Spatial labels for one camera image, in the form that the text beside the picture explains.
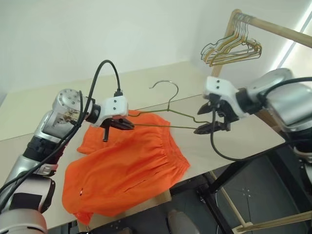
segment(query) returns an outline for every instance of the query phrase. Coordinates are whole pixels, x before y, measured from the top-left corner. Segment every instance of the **orange shorts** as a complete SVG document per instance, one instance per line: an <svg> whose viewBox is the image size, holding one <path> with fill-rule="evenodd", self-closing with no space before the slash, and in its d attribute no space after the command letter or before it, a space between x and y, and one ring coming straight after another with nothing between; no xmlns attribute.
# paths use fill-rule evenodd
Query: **orange shorts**
<svg viewBox="0 0 312 234"><path fill-rule="evenodd" d="M128 117L132 123L170 125L155 114ZM170 128L136 126L129 131L90 126L78 151L88 156L65 173L65 209L88 225L93 213L115 216L176 184L189 168Z"/></svg>

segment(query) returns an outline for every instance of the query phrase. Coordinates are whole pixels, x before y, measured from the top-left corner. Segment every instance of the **floor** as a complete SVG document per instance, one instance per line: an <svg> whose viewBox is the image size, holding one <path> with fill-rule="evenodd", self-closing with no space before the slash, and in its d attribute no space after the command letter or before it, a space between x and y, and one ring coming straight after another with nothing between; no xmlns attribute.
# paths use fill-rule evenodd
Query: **floor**
<svg viewBox="0 0 312 234"><path fill-rule="evenodd" d="M225 168L215 170L220 174ZM272 164L266 157L252 162L226 186L226 191L240 211L245 221L264 222L288 215L297 214L297 208L284 187ZM216 195L218 205L231 227L239 225L228 203L221 193ZM185 191L172 197L171 202L148 209L117 222L99 227L93 234L116 234L119 230L130 227L135 234L169 234L166 214L176 209L185 212L195 223L201 234L215 234L217 225L209 210L193 190ZM296 223L271 229L248 232L249 234L305 234L305 223Z"/></svg>

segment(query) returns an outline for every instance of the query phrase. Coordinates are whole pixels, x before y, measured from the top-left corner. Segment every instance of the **table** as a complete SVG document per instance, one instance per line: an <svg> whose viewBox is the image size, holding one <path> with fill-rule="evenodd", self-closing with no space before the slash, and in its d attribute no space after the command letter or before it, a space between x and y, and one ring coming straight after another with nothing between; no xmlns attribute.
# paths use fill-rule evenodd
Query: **table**
<svg viewBox="0 0 312 234"><path fill-rule="evenodd" d="M206 102L202 96L194 96L172 102L171 108L186 114L195 115L201 105ZM167 104L157 105L143 110L164 109ZM179 116L170 112L158 113L160 116L170 121L172 125L196 127L191 119ZM211 120L211 114L196 117L199 120ZM64 173L67 165L83 157L76 151L81 144L83 135L88 128L84 123L75 137L66 147L63 156L59 160L57 173L53 176L56 181L56 190L53 196L51 207L43 214L46 218L48 228L52 228L75 220L75 217L66 212L61 203ZM212 149L208 135L195 135L191 129L171 129L177 145L183 155L188 159L191 167L185 173L182 180L189 179L204 172L211 171L221 166L231 163L220 158ZM2 160L0 165L1 180L5 181L16 158L23 153L26 144L31 139L32 134L0 141L0 152ZM251 116L232 123L232 130L229 132L217 132L215 134L215 144L225 155L237 158L255 154L272 146L284 142L274 130L261 121L256 116Z"/></svg>
<svg viewBox="0 0 312 234"><path fill-rule="evenodd" d="M105 65L100 74L105 75L109 71L112 71L112 68ZM159 80L170 79L178 84L179 93L176 99L182 99L201 94L206 77L190 62L185 61L122 73L119 74L119 78L129 108L140 109L165 103L176 91L173 85L166 83L159 84L154 89L149 89ZM75 80L69 83L8 93L0 106L0 140L33 133L42 116L51 110L52 103L59 91L70 88L81 90L84 95L88 95L91 83L90 79ZM99 104L104 99L111 98L116 88L115 75L99 76L92 98ZM27 114L27 120L21 118L25 114Z"/></svg>

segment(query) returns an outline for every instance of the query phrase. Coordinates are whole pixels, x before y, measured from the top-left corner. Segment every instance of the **gold hanger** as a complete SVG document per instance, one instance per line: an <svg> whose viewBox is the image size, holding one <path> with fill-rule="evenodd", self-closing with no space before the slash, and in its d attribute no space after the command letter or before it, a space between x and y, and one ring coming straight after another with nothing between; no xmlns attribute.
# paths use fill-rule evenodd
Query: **gold hanger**
<svg viewBox="0 0 312 234"><path fill-rule="evenodd" d="M262 47L256 40L248 40L248 25L251 20L250 16L244 14L236 14L234 17L235 31L240 34L236 40L223 44L218 48L218 52L206 59L206 63L210 66L222 65L231 62L257 59L261 56ZM246 45L247 49L231 52L232 49Z"/></svg>
<svg viewBox="0 0 312 234"><path fill-rule="evenodd" d="M210 59L213 58L212 56L213 53L218 53L226 44L236 41L237 38L239 37L240 35L239 21L234 20L233 23L235 28L234 33L229 37L218 40L221 41L221 43L216 43L215 47L211 47L211 49L206 52L206 55L203 59L206 64L208 64L210 62Z"/></svg>
<svg viewBox="0 0 312 234"><path fill-rule="evenodd" d="M205 45L205 47L201 50L200 54L201 54L201 60L205 60L206 57L207 57L207 53L211 50L211 49L214 49L218 43L220 43L220 41L223 41L223 40L226 40L230 37L232 37L234 34L228 36L228 37L225 37L225 38L221 38L219 40L217 40L217 42L215 44L213 43L209 43L207 45Z"/></svg>
<svg viewBox="0 0 312 234"><path fill-rule="evenodd" d="M157 112L168 111L168 112L173 112L173 113L176 113L178 115L182 115L182 116L191 118L193 120L193 122L195 122L195 123L209 123L208 121L197 121L194 116L191 116L191 115L179 112L179 111L171 110L170 109L170 102L172 101L172 99L175 96L177 96L177 94L179 92L179 87L178 87L177 84L173 83L171 80L164 79L164 80L160 80L160 81L156 82L152 87L150 87L150 89L153 89L158 83L161 83L161 82L168 82L168 83L173 84L176 87L176 93L169 99L167 109L154 110L154 111L142 111L142 112L139 112L137 115L128 115L128 116L130 116L130 117L138 117L138 116L140 116L142 114L145 114L145 113L157 113ZM171 128L196 129L196 128L193 128L193 127L170 126L170 125L168 125L168 126L167 125L153 125L153 124L134 124L134 125L137 125L137 126L152 126L152 127L171 127Z"/></svg>

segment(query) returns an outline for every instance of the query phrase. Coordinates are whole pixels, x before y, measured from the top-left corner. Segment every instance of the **clothes rack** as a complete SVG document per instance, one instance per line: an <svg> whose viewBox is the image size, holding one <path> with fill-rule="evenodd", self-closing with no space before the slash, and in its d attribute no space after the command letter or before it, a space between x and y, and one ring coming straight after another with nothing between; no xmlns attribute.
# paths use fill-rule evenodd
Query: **clothes rack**
<svg viewBox="0 0 312 234"><path fill-rule="evenodd" d="M234 17L236 14L242 14L242 11L240 9L235 9L232 11L224 37L231 36L234 33ZM256 17L252 17L252 16L250 16L250 17L251 17L251 19L249 19L248 21L246 21L246 18L242 17L242 19L240 19L240 21L246 22L249 25L252 25L252 26L257 27L259 29L268 31L270 33L279 35L281 37L293 40L293 41L298 42L302 45L305 45L309 48L312 48L312 37L311 36L308 36L308 35L303 34L303 33L299 33L295 30L292 30L292 29L289 29L289 28L286 28L286 27L283 27L283 26L280 26L280 25L277 25L277 24L274 24L274 23L271 23L271 22L268 22L268 21L265 21L262 19L258 19ZM211 76L219 77L219 75L221 73L222 66L223 65L214 66L212 73L211 73ZM247 231L254 231L254 230L259 230L259 229L264 229L264 228L271 228L271 227L301 222L301 221L305 221L305 220L310 220L312 218L312 211L308 211L305 213L295 214L295 215L291 215L291 216L276 219L276 220L267 221L267 222L260 223L260 224L252 224L250 222L246 223L243 220L240 213L238 212L235 205L233 204L233 202L231 201L231 199L229 198L229 196L227 195L224 188L222 188L222 193L224 194L227 202L229 203L230 207L233 209L236 217L238 218L238 220L241 223L241 226L238 226L238 227L232 229L233 233L235 233L235 234L241 234L241 233L244 233Z"/></svg>

